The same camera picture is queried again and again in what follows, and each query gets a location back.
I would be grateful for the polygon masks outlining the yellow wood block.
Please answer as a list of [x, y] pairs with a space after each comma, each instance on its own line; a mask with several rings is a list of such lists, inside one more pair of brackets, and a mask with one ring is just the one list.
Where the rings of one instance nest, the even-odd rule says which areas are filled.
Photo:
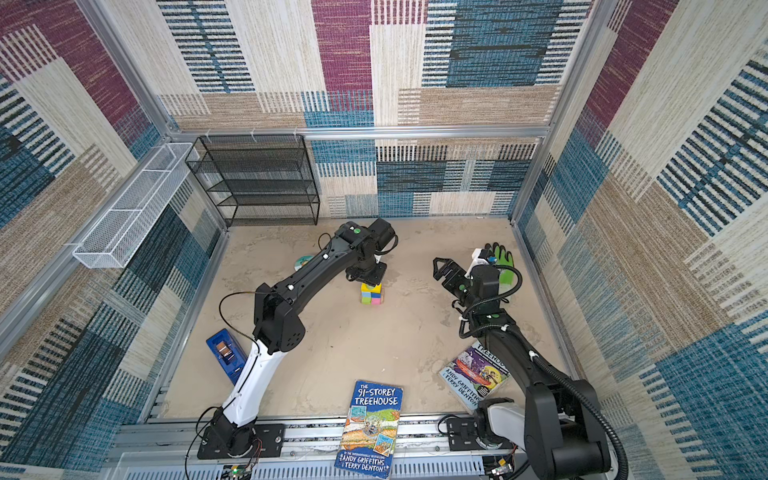
[[380, 293], [382, 294], [382, 285], [378, 284], [375, 286], [368, 285], [366, 283], [362, 283], [360, 285], [361, 292], [370, 292], [370, 293]]

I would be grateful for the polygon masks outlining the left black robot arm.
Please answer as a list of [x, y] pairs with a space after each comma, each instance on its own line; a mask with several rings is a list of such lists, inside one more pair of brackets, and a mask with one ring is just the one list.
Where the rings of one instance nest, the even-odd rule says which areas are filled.
[[258, 286], [254, 299], [251, 350], [231, 394], [198, 434], [199, 460], [276, 457], [282, 449], [284, 426], [256, 424], [262, 399], [281, 361], [303, 340], [300, 313], [338, 274], [350, 282], [375, 286], [387, 265], [380, 258], [396, 248], [393, 226], [378, 218], [368, 226], [342, 224], [326, 245], [301, 268], [270, 286]]

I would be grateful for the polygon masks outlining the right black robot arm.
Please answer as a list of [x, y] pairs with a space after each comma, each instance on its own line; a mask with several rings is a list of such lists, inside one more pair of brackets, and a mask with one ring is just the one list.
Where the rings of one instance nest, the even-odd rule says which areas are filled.
[[483, 257], [469, 269], [436, 257], [433, 277], [454, 297], [460, 336], [479, 340], [524, 394], [522, 408], [508, 401], [482, 403], [477, 409], [480, 438], [521, 447], [540, 479], [575, 479], [613, 467], [625, 477], [626, 459], [611, 458], [622, 454], [621, 442], [601, 413], [594, 388], [546, 360], [505, 310], [508, 297], [522, 286], [522, 273]]

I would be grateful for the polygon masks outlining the green black work glove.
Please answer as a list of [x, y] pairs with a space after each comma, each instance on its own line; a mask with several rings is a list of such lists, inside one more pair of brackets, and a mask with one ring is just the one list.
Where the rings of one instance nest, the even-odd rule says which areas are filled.
[[[514, 267], [513, 255], [503, 244], [494, 242], [493, 244], [486, 244], [485, 247], [493, 253], [493, 256], [496, 258], [497, 265], [508, 266], [511, 268]], [[508, 269], [500, 270], [499, 284], [502, 290], [511, 288], [515, 282], [516, 274], [513, 271]]]

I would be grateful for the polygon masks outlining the round sunflower label jar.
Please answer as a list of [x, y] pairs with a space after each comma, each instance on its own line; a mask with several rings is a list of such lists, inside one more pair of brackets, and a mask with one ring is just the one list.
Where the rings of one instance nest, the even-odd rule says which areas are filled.
[[301, 256], [301, 257], [300, 257], [299, 259], [297, 259], [297, 260], [296, 260], [296, 262], [294, 263], [294, 270], [295, 270], [295, 271], [298, 271], [299, 269], [301, 269], [301, 268], [302, 268], [304, 265], [306, 265], [306, 264], [307, 264], [309, 261], [311, 261], [312, 259], [313, 259], [313, 256], [312, 256], [312, 255], [305, 255], [305, 256]]

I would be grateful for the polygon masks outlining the purple treehouse book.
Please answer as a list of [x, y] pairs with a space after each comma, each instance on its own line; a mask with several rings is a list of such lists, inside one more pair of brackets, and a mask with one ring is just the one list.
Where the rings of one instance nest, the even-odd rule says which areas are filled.
[[467, 411], [474, 411], [510, 373], [479, 341], [463, 350], [441, 371], [441, 378]]

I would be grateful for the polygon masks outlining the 91-storey treehouse book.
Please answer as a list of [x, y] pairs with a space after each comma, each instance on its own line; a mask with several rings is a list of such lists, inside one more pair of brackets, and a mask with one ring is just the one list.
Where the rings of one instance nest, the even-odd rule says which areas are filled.
[[401, 387], [358, 380], [334, 466], [349, 473], [388, 479], [402, 404]]

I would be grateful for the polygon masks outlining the blue box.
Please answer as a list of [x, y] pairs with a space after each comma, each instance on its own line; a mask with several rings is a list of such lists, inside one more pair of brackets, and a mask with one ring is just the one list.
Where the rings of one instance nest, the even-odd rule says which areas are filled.
[[247, 356], [227, 329], [221, 329], [206, 340], [206, 345], [233, 385], [242, 374]]

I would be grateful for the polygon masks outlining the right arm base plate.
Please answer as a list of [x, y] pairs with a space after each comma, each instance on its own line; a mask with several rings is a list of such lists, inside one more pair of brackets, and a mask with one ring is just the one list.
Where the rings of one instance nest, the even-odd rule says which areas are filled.
[[440, 420], [438, 430], [447, 437], [450, 451], [489, 449], [489, 446], [480, 439], [477, 424], [473, 418], [446, 415]]

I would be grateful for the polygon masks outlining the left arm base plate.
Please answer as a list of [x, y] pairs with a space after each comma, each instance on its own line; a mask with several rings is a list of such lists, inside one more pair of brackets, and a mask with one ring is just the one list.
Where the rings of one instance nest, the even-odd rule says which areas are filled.
[[276, 458], [281, 455], [285, 425], [253, 424], [235, 429], [224, 423], [207, 427], [198, 448], [198, 460]]

